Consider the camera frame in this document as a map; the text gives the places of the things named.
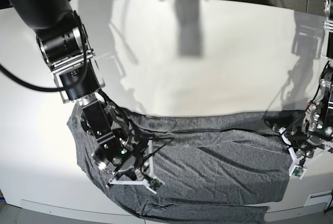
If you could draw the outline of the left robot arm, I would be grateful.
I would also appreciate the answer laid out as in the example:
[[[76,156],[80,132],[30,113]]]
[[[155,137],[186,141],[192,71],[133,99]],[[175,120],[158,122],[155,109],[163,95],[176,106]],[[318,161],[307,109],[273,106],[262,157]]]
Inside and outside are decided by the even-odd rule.
[[[299,59],[282,88],[276,128],[292,159],[289,173],[296,176],[332,152],[332,0],[324,0],[324,13],[317,22],[294,14],[291,51]]]

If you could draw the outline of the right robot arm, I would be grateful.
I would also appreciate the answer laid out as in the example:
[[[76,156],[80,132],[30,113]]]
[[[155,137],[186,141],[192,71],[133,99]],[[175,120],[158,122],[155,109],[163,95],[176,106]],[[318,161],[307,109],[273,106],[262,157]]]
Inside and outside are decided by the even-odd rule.
[[[40,92],[59,92],[63,102],[77,102],[83,130],[92,136],[92,158],[111,177],[106,186],[140,185],[156,192],[163,185],[154,172],[152,139],[136,133],[125,112],[104,92],[85,27],[69,0],[9,0],[36,35],[55,87],[41,87],[1,72],[17,84]]]

